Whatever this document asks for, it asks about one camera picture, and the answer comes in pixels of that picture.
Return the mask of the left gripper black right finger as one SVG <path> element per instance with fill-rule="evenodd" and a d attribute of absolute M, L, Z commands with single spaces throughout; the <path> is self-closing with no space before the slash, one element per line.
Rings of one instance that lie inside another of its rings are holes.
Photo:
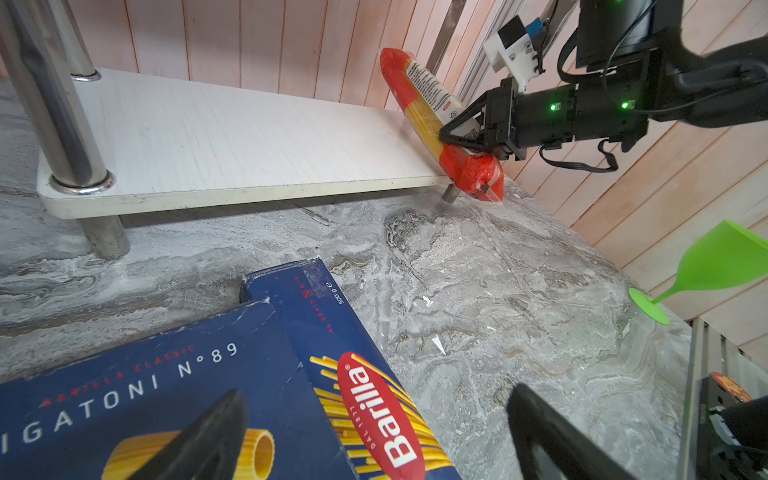
<path fill-rule="evenodd" d="M 628 473 L 524 383 L 506 406 L 525 479 L 630 479 Z"/>

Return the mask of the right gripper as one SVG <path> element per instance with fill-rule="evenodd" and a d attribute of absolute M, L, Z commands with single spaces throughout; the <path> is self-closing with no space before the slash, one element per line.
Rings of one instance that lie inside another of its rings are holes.
<path fill-rule="evenodd" d="M 557 149 L 565 143 L 605 140 L 629 151 L 648 132 L 649 120 L 638 79 L 607 77 L 520 94 L 506 78 L 443 126 L 439 140 L 497 158 L 529 148 Z"/>

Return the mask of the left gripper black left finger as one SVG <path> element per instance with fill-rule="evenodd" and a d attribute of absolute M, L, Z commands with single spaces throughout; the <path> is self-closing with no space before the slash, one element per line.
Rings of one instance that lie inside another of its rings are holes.
<path fill-rule="evenodd" d="M 247 405 L 242 392 L 230 390 L 131 477 L 231 479 L 245 438 L 247 420 Z"/>

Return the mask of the red spaghetti bag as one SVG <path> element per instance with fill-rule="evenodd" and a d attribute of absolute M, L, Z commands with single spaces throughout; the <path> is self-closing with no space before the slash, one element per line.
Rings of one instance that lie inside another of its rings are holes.
<path fill-rule="evenodd" d="M 382 76 L 416 135 L 440 168 L 465 194 L 485 202 L 504 198 L 505 175 L 501 162 L 440 140 L 439 132 L 465 110 L 464 105 L 409 53 L 384 48 L 379 64 Z"/>

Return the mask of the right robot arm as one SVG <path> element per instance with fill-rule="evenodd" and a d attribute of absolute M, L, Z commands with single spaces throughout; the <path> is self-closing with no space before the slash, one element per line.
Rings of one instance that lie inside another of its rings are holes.
<path fill-rule="evenodd" d="M 531 93 L 544 71 L 556 28 L 572 10 L 576 30 L 558 59 L 577 72 L 559 72 L 557 88 Z M 678 1 L 554 1 L 542 17 L 507 22 L 485 43 L 494 69 L 507 79 L 445 125 L 446 144 L 524 159 L 566 143 L 597 140 L 629 151 L 651 121 L 701 128 L 728 127 L 767 117 L 767 41 L 756 38 L 700 56 L 681 39 Z"/>

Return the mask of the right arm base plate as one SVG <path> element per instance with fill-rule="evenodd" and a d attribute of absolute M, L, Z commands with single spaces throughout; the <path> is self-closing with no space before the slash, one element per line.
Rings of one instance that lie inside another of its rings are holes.
<path fill-rule="evenodd" d="M 739 402 L 711 377 L 701 383 L 696 446 L 699 479 L 767 477 L 767 398 Z"/>

